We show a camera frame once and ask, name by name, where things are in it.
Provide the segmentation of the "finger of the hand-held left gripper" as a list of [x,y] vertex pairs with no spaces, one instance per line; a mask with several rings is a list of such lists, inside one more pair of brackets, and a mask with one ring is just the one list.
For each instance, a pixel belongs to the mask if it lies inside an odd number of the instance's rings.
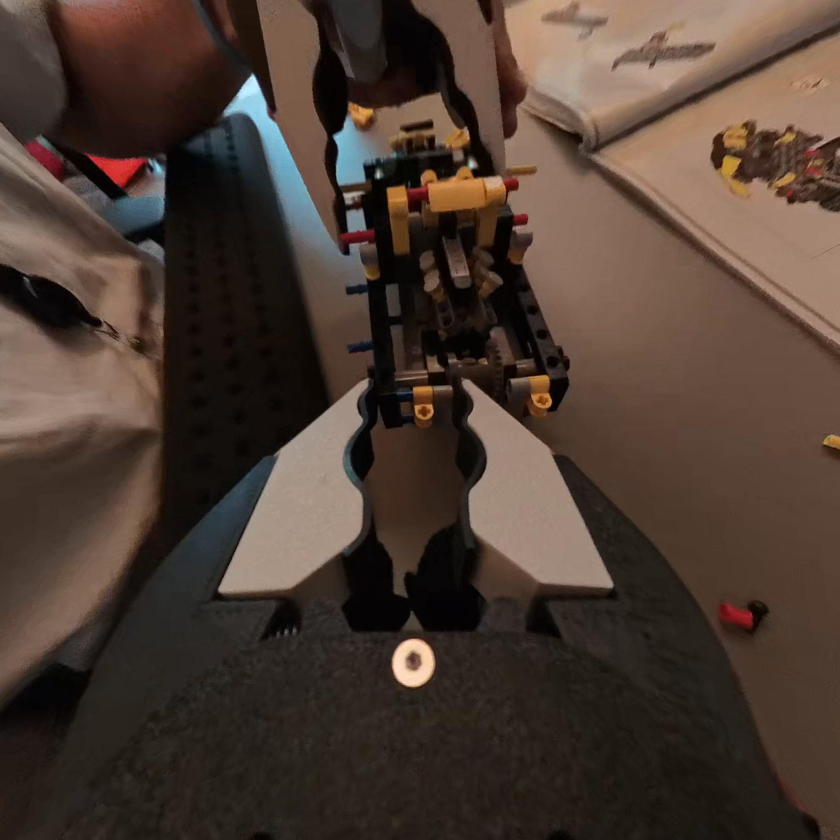
[[326,108],[318,104],[317,69],[329,54],[319,21],[303,2],[256,3],[266,52],[272,117],[287,144],[323,226],[339,249],[346,228],[338,186],[337,130],[330,130]]
[[469,134],[486,174],[507,169],[494,43],[493,2],[428,1],[425,17],[440,32],[442,97],[449,116]]

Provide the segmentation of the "open instruction booklet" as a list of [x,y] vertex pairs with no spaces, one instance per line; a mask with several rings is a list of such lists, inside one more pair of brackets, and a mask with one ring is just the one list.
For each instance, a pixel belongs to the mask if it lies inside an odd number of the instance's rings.
[[839,2],[506,2],[523,107],[838,350]]

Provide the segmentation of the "partly built lego car chassis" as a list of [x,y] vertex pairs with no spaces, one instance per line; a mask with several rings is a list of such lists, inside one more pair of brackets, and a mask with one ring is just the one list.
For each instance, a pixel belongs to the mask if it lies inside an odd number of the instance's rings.
[[567,356],[543,317],[524,258],[529,216],[510,205],[537,167],[492,176],[466,129],[438,140],[432,120],[410,122],[391,153],[343,189],[364,227],[342,233],[358,249],[371,327],[351,353],[371,354],[368,377],[382,424],[446,421],[458,382],[472,382],[515,419],[544,418],[569,389]]

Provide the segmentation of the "red floor box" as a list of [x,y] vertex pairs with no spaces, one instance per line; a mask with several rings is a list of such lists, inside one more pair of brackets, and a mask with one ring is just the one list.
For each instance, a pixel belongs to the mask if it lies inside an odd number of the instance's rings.
[[58,148],[46,140],[32,140],[24,145],[26,151],[40,163],[59,182],[66,182],[71,177],[83,175],[93,181],[100,175],[108,178],[117,187],[124,188],[149,168],[149,159],[130,157],[111,159],[94,154],[86,154]]

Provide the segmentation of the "black mat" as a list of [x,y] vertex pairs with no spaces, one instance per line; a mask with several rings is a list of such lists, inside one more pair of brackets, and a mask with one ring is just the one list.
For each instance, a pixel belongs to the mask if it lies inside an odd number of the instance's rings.
[[250,117],[169,156],[164,252],[162,527],[176,542],[329,405]]

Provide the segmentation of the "scattered lego pins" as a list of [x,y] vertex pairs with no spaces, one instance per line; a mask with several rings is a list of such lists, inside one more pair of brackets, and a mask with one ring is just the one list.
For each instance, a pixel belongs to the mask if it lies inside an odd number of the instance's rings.
[[721,602],[717,609],[719,624],[730,633],[743,637],[755,637],[769,615],[770,608],[758,600],[743,605]]

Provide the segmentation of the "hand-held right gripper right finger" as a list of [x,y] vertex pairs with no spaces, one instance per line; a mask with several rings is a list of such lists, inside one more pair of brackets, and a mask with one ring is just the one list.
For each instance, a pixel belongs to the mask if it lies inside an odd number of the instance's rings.
[[486,599],[607,596],[602,561],[552,450],[470,381],[465,430],[478,442],[467,491],[477,540],[473,585]]

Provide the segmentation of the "person's left hand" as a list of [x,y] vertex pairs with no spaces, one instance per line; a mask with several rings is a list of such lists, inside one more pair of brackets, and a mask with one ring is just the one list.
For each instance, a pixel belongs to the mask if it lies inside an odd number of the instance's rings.
[[[500,94],[500,115],[505,140],[518,129],[518,106],[528,91],[527,81],[513,54],[505,9],[502,1],[484,2],[490,10],[490,26],[495,46],[497,79]],[[388,59],[388,70],[373,85],[348,81],[349,102],[365,109],[395,108],[436,92],[433,81],[418,81],[414,69],[398,66]]]

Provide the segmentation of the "person's left forearm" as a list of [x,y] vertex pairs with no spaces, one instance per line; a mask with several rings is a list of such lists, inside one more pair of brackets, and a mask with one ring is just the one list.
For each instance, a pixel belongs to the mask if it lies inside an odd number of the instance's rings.
[[213,126],[251,71],[235,2],[54,2],[66,80],[52,144],[120,159],[166,152]]

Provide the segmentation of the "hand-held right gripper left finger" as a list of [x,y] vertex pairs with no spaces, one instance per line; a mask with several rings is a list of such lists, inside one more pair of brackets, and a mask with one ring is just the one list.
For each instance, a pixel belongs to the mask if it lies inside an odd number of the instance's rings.
[[218,584],[223,599],[345,599],[348,553],[371,525],[352,445],[369,441],[362,380],[288,444]]

